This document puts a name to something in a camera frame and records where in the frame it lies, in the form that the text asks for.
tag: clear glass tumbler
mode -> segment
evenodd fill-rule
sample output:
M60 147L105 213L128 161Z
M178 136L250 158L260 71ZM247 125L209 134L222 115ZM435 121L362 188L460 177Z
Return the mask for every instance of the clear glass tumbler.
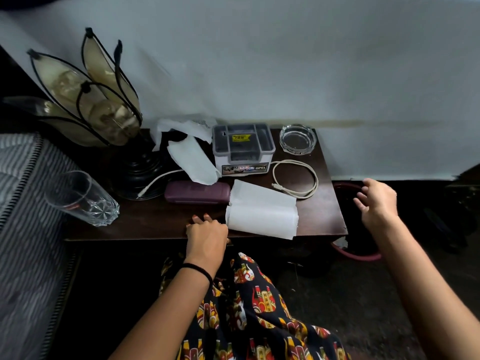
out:
M45 200L50 206L93 226L111 224L120 212L117 201L81 170L52 177L45 186Z

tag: dark floor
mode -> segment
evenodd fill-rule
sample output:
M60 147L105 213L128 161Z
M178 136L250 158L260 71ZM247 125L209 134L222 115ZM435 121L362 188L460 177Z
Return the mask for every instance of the dark floor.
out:
M429 189L425 184L413 184L413 189L408 183L395 186L400 216L455 292L480 317L480 231L468 236L466 249L447 253L421 211L426 205L441 205L445 190L443 184L427 184ZM295 318L337 333L352 354L372 359L425 358L381 261L344 259L325 241L315 246L312 260L304 256L312 242L321 239L282 248L278 240L235 245L273 279ZM156 299L164 257L183 245L170 241L87 245L49 360L107 359ZM285 253L297 259L279 259ZM287 261L310 267L298 268L297 275Z

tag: hand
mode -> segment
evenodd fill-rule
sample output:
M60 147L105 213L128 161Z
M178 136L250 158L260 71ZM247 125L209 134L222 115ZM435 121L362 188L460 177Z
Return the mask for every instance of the hand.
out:
M365 227L372 232L382 228L389 220L398 218L397 193L387 184L366 178L364 187L353 201L361 211Z
M207 213L203 219L205 221L194 215L194 224L187 225L187 255L184 262L200 266L215 278L222 264L229 228L212 220Z

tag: black printed fabric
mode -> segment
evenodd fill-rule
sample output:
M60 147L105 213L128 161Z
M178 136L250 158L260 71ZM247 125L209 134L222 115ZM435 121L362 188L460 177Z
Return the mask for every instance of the black printed fabric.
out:
M179 270L167 259L160 295ZM272 281L249 256L228 247L177 360L347 360L336 335L292 318Z

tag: black wristband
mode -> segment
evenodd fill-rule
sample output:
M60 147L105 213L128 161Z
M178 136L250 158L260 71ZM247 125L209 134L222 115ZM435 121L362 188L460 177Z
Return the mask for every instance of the black wristband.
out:
M212 288L213 286L213 279L210 276L210 274L205 270L204 268L201 268L200 266L197 266L195 264L190 264L189 262L184 262L180 268L190 268L190 269L195 269L197 272L201 272L204 276L207 277L208 281L210 282L209 288Z

